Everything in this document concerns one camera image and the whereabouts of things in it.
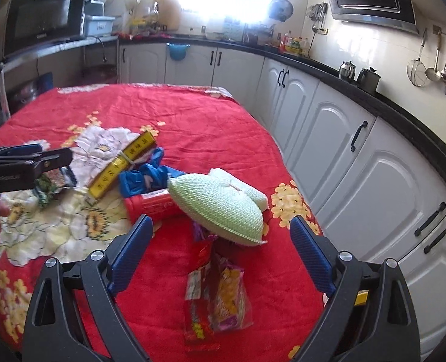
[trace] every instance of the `snack bag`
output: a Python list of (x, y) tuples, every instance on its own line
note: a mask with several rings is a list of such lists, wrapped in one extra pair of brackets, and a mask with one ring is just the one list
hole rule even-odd
[(243, 283), (243, 268), (219, 258), (220, 280), (211, 304), (212, 328), (215, 332), (244, 329), (252, 322), (251, 304)]
[(76, 186), (77, 179), (72, 169), (66, 166), (43, 173), (35, 181), (35, 188), (32, 191), (38, 197), (40, 208), (46, 208), (57, 194)]
[(220, 345), (211, 328), (210, 274), (213, 242), (208, 239), (191, 247), (191, 272), (184, 298), (184, 339), (186, 351), (215, 351)]

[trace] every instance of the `stainless steel pot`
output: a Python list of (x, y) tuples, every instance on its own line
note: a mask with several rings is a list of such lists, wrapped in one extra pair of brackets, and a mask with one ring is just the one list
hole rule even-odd
[(339, 77), (342, 80), (348, 81), (349, 83), (354, 79), (355, 77), (355, 65), (352, 64), (352, 61), (344, 61), (343, 64), (340, 66), (339, 69)]

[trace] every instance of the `kettle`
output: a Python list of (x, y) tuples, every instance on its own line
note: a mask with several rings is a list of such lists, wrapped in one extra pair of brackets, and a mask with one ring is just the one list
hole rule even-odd
[(352, 61), (344, 61), (339, 69), (339, 77), (342, 80), (348, 81), (349, 83), (354, 79), (355, 76), (355, 65)]
[(376, 74), (376, 70), (373, 67), (370, 66), (369, 69), (362, 68), (357, 78), (357, 86), (366, 93), (373, 94), (376, 92), (379, 80), (380, 76)]

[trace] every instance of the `candy wrapper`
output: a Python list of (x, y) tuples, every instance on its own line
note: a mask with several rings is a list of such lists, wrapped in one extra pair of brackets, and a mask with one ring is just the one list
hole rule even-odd
[(251, 304), (243, 283), (244, 270), (224, 257), (218, 258), (220, 279), (210, 304), (215, 332), (244, 329), (253, 324)]
[(38, 197), (38, 205), (45, 208), (64, 189), (77, 186), (77, 179), (70, 167), (61, 167), (43, 173), (37, 178), (33, 192)]
[(211, 240), (204, 239), (191, 247), (191, 272), (184, 298), (186, 351), (215, 351), (220, 348), (211, 328), (209, 312), (212, 245)]
[(214, 351), (220, 348), (215, 332), (253, 324), (251, 305), (243, 268), (215, 253), (214, 243), (223, 240), (197, 223), (193, 237), (184, 300), (186, 351)]

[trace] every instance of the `black countertop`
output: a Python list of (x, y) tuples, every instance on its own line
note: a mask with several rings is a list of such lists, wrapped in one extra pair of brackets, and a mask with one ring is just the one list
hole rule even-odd
[(308, 73), (352, 99), (355, 103), (362, 106), (376, 117), (381, 117), (388, 124), (392, 125), (424, 155), (439, 175), (441, 175), (444, 182), (446, 182), (446, 143), (411, 113), (404, 110), (384, 95), (379, 93), (375, 93), (374, 95), (368, 94), (358, 88), (355, 83), (350, 84), (339, 79), (338, 71), (336, 69), (309, 58), (282, 55), (270, 51), (267, 47), (249, 46), (242, 43), (203, 40), (191, 37), (151, 37), (142, 38), (140, 40), (119, 40), (120, 45), (166, 42), (176, 44), (188, 43), (191, 45), (240, 50), (242, 52), (271, 58), (272, 60), (279, 61), (292, 68)]

